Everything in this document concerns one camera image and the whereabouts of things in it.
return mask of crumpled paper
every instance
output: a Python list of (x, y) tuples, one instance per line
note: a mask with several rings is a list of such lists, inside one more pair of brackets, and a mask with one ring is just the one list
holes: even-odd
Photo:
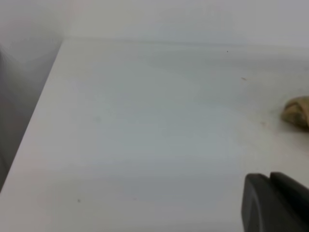
[(309, 96), (293, 98), (289, 100), (281, 114), (283, 121), (295, 126), (309, 128)]

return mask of black object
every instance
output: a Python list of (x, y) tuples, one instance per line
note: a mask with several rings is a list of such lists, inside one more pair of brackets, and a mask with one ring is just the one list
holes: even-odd
[(241, 215), (245, 232), (309, 232), (309, 189), (282, 173), (248, 174)]

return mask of beige object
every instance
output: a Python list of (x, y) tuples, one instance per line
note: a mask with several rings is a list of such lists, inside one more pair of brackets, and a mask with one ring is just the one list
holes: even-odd
[(281, 114), (282, 120), (302, 128), (309, 128), (309, 96), (289, 100)]

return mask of white wall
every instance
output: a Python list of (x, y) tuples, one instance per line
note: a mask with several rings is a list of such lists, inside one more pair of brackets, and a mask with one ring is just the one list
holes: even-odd
[(75, 0), (69, 36), (309, 47), (306, 0)]
[(0, 0), (0, 155), (7, 168), (63, 38), (68, 14), (61, 5), (59, 0)]

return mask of white table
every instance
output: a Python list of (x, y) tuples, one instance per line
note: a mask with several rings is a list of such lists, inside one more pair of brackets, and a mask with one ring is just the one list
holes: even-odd
[(239, 232), (244, 177), (309, 185), (309, 51), (66, 40), (0, 195), (4, 232)]

